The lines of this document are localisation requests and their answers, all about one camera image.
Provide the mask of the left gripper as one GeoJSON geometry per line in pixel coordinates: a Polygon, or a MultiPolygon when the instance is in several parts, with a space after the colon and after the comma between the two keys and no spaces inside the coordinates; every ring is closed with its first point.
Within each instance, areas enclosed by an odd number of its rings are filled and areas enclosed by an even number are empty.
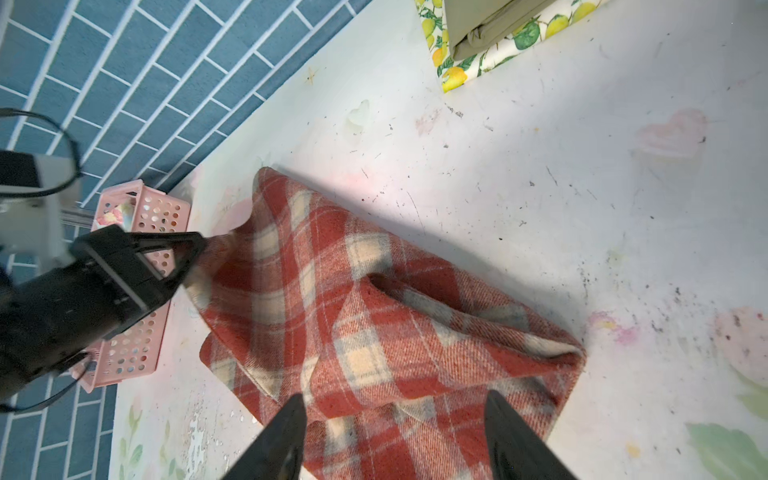
{"type": "Polygon", "coordinates": [[[76,239],[70,253],[106,292],[110,339],[166,304],[207,246],[198,232],[131,233],[111,225],[76,239]],[[162,273],[146,258],[171,250],[175,266],[162,273]]]}

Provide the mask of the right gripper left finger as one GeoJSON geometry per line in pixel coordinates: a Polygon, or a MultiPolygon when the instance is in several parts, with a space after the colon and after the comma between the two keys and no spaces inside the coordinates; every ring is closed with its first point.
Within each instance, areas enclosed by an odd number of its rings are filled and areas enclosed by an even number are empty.
{"type": "Polygon", "coordinates": [[[303,396],[297,393],[280,408],[223,479],[298,479],[306,429],[306,407],[303,396]]]}

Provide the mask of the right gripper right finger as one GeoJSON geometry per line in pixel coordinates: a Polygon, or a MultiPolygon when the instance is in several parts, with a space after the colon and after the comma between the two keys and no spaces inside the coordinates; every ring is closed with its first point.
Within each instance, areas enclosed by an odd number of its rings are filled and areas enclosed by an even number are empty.
{"type": "Polygon", "coordinates": [[[576,480],[496,390],[486,397],[484,427],[494,479],[576,480]]]}

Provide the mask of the red patterned skirt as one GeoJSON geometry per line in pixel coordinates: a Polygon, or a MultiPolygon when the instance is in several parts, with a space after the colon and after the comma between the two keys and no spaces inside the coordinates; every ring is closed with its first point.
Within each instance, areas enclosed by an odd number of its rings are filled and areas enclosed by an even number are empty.
{"type": "Polygon", "coordinates": [[[488,392],[544,438],[586,361],[520,301],[270,168],[185,288],[202,363],[259,422],[303,396],[319,479],[487,479],[488,392]]]}

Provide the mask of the lemon print skirt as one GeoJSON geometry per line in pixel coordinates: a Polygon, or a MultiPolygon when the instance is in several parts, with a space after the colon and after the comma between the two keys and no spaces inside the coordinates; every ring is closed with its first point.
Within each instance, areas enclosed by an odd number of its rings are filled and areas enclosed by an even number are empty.
{"type": "Polygon", "coordinates": [[[604,4],[602,1],[554,1],[488,50],[455,61],[449,50],[443,2],[417,1],[415,5],[436,77],[445,93],[513,60],[533,46],[588,18],[604,4]]]}

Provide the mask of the olive green skirt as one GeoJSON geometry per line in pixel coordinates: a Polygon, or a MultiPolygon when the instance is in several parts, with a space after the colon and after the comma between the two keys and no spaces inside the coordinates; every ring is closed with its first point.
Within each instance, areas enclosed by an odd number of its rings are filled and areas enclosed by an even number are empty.
{"type": "Polygon", "coordinates": [[[453,60],[488,50],[554,0],[445,0],[444,25],[453,60]]]}

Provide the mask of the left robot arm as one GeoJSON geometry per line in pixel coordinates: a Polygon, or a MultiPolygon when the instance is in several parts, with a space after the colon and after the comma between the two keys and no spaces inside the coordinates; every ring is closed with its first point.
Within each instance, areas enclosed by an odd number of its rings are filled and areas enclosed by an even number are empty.
{"type": "Polygon", "coordinates": [[[1,281],[1,411],[44,374],[89,359],[92,343],[133,327],[171,300],[207,245],[198,232],[129,233],[117,225],[69,248],[74,260],[19,286],[1,281]]]}

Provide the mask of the pastel floral skirt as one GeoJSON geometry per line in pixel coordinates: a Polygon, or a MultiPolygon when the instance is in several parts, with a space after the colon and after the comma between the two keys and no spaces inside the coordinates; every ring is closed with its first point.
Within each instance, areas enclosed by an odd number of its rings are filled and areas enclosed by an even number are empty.
{"type": "Polygon", "coordinates": [[[135,206],[130,201],[121,204],[110,203],[95,218],[95,229],[98,230],[116,225],[122,230],[130,232],[132,230],[134,214],[135,206]]]}

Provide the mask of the pink perforated plastic basket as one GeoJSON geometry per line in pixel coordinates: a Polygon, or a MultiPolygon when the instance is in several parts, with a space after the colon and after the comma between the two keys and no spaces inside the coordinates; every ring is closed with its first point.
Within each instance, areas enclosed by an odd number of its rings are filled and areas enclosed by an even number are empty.
{"type": "MultiPolygon", "coordinates": [[[[130,201],[135,206],[130,232],[176,233],[187,228],[190,204],[134,180],[105,189],[98,200],[91,225],[105,207],[130,201]]],[[[170,305],[149,314],[124,332],[91,344],[88,358],[69,373],[88,393],[123,380],[149,375],[156,370],[170,305]]]]}

